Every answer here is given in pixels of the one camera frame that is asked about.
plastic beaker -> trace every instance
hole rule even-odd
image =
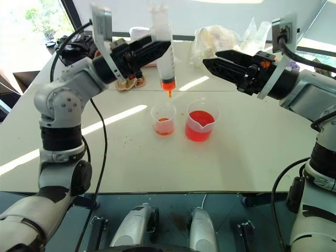
[[[196,142],[207,140],[219,118],[219,108],[209,100],[197,99],[188,106],[186,136]]]
[[[174,131],[176,107],[170,103],[158,104],[152,107],[154,129],[159,135],[169,135]]]

cable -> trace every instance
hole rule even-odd
[[[91,153],[90,153],[89,145],[88,145],[88,142],[86,141],[86,139],[84,138],[83,135],[82,135],[82,140],[84,142],[85,150],[86,150],[86,153],[88,155],[88,162],[91,163]]]
[[[207,197],[207,194],[204,195],[204,198],[203,198],[203,201],[202,201],[202,205],[201,205],[201,209],[203,209],[203,205],[204,205],[204,202],[205,202],[205,198]]]
[[[10,89],[8,86],[6,86],[5,84],[3,84],[3,83],[1,83],[1,82],[0,82],[0,85],[4,86],[5,88],[7,88],[8,90],[10,90],[11,92],[16,93],[17,95],[22,96],[22,94],[20,94],[20,93],[14,91],[13,89]]]
[[[336,73],[336,68],[332,67],[332,66],[329,66],[329,65],[326,65],[326,64],[322,64],[322,63],[319,63],[319,62],[314,62],[314,61],[311,61],[311,60],[308,60],[308,59],[305,59],[297,54],[295,54],[294,52],[292,52],[286,45],[286,41],[285,41],[285,38],[280,38],[279,41],[279,46],[280,46],[280,49],[281,51],[288,57],[288,58],[291,58],[292,60],[296,61],[296,62],[299,62],[299,63],[302,63],[302,64],[305,64],[307,66],[311,66],[311,67],[316,67],[316,68],[320,68],[320,69],[323,69],[323,70],[326,70],[326,71],[330,71],[330,72],[335,72]]]
[[[280,180],[282,179],[282,177],[290,170],[292,169],[294,166],[298,165],[298,164],[301,164],[307,160],[309,160],[310,157],[307,157],[305,159],[301,159],[301,160],[298,160],[294,163],[292,163],[291,165],[289,165],[288,167],[286,167],[280,174],[279,176],[277,177],[277,179],[275,180],[274,182],[274,185],[273,185],[273,188],[272,188],[272,192],[271,192],[271,212],[272,212],[272,216],[273,216],[273,220],[274,220],[274,225],[275,225],[275,228],[276,228],[276,232],[277,232],[277,236],[278,236],[278,241],[279,241],[279,245],[280,245],[280,248],[281,248],[281,251],[282,252],[285,252],[285,243],[283,241],[283,237],[282,237],[282,234],[281,234],[281,230],[280,230],[280,226],[279,226],[279,222],[278,222],[278,217],[277,217],[277,213],[276,213],[276,210],[275,210],[275,192],[277,190],[277,187],[278,187],[278,184],[280,182]]]
[[[327,121],[328,119],[330,119],[330,118],[332,118],[332,117],[334,117],[334,116],[336,116],[336,111],[333,111],[333,112],[331,112],[331,113],[325,115],[324,117],[321,117],[321,118],[317,119],[316,121],[314,121],[314,122],[310,125],[310,127],[311,127],[313,130],[316,130],[316,131],[320,132],[321,129],[320,129],[320,127],[319,127],[319,124],[320,124],[321,122]]]
[[[299,170],[300,177],[303,177],[303,170],[305,169],[305,165],[302,165]]]
[[[103,177],[103,174],[104,174],[104,168],[105,168],[105,163],[106,163],[106,156],[107,156],[107,133],[106,133],[106,126],[105,126],[105,122],[104,122],[104,118],[103,116],[101,115],[100,111],[98,110],[97,106],[95,105],[95,103],[93,102],[92,99],[90,99],[91,103],[92,103],[92,106],[95,108],[97,114],[99,115],[100,117],[100,120],[101,122],[103,123],[103,131],[104,131],[104,141],[105,141],[105,148],[104,148],[104,157],[103,157],[103,164],[101,166],[101,171],[100,171],[100,175],[99,175],[99,179],[98,179],[98,182],[97,182],[97,187],[96,187],[96,191],[93,195],[93,199],[92,199],[92,204],[91,204],[91,207],[90,207],[90,211],[89,211],[89,214],[88,214],[88,217],[85,221],[85,224],[84,224],[84,227],[82,229],[82,232],[80,234],[80,237],[78,239],[78,242],[77,242],[77,246],[76,246],[76,249],[75,249],[75,252],[78,252],[79,250],[79,247],[80,247],[80,244],[83,240],[83,237],[84,237],[84,234],[85,234],[85,231],[88,227],[88,224],[90,222],[90,219],[91,219],[91,215],[92,215],[92,212],[93,212],[93,207],[96,203],[96,199],[97,199],[97,195],[98,195],[98,191],[99,191],[99,187],[100,187],[100,183],[101,183],[101,179]]]
[[[50,82],[54,81],[54,72],[55,72],[55,67],[56,67],[56,63],[57,60],[59,58],[59,56],[61,55],[61,53],[63,52],[65,46],[68,44],[68,42],[76,35],[78,34],[80,31],[84,30],[86,27],[89,27],[90,25],[92,25],[92,21],[90,20],[88,23],[82,25],[81,27],[79,27],[78,29],[76,29],[69,37],[67,37],[67,39],[62,43],[61,47],[58,49],[58,51],[56,52],[56,56],[54,57],[54,60],[52,62],[51,65],[51,69],[50,69]]]

